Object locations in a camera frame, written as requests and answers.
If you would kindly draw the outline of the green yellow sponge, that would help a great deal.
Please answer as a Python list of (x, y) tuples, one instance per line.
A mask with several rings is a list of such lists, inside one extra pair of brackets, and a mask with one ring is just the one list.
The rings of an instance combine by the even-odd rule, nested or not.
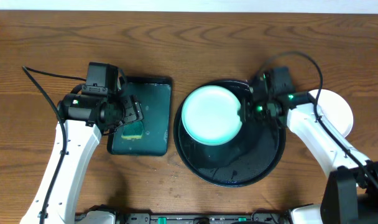
[(144, 133), (144, 125), (142, 121), (136, 121), (123, 127), (122, 139), (141, 139)]

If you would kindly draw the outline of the mint plate with green smear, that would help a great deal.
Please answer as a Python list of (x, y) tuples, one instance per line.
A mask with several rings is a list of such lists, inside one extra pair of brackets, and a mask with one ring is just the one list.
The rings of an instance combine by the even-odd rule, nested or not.
[(182, 106), (182, 124), (196, 142), (219, 146), (232, 140), (240, 131), (241, 104), (227, 88), (217, 85), (199, 87), (190, 93)]

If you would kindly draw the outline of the white plate with green smear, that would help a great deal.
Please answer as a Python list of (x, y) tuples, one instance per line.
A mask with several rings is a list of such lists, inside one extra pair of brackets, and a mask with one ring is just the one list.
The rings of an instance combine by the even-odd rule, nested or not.
[(339, 94), (322, 89), (318, 105), (329, 122), (343, 137), (347, 137), (354, 124), (353, 112), (348, 102)]

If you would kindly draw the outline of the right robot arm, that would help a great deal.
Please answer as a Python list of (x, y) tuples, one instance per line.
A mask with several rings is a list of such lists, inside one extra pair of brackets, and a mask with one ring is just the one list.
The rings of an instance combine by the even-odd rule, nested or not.
[(353, 147), (308, 92), (242, 100), (244, 121), (287, 128), (306, 145), (328, 181), (322, 203), (288, 211), (289, 223), (378, 223), (378, 161)]

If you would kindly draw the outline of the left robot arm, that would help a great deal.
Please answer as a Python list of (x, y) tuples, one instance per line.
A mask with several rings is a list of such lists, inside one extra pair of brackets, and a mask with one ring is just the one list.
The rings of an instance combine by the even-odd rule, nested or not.
[(89, 161), (107, 131), (143, 118), (135, 96), (69, 93), (57, 110), (58, 124), (40, 187), (21, 223), (116, 223), (114, 210), (99, 207), (83, 215), (76, 206)]

